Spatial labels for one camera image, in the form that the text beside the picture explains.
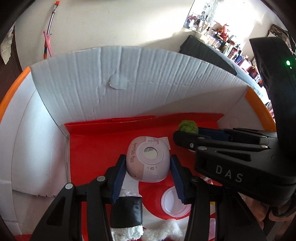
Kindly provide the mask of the person's right hand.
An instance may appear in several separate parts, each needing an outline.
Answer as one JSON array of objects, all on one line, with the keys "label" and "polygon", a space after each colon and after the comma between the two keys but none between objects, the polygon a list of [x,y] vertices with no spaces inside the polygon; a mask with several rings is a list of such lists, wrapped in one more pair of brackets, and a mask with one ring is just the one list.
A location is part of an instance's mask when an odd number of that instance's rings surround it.
[{"label": "person's right hand", "polygon": [[[249,209],[251,210],[255,218],[259,222],[262,222],[267,215],[268,208],[262,205],[259,201],[256,201],[253,198],[250,198],[248,196],[244,196],[243,200],[245,201],[245,203],[247,204],[247,206],[249,207]],[[276,221],[276,222],[290,221],[295,217],[295,213],[293,213],[288,217],[276,217],[272,212],[270,212],[268,217],[271,221]]]}]

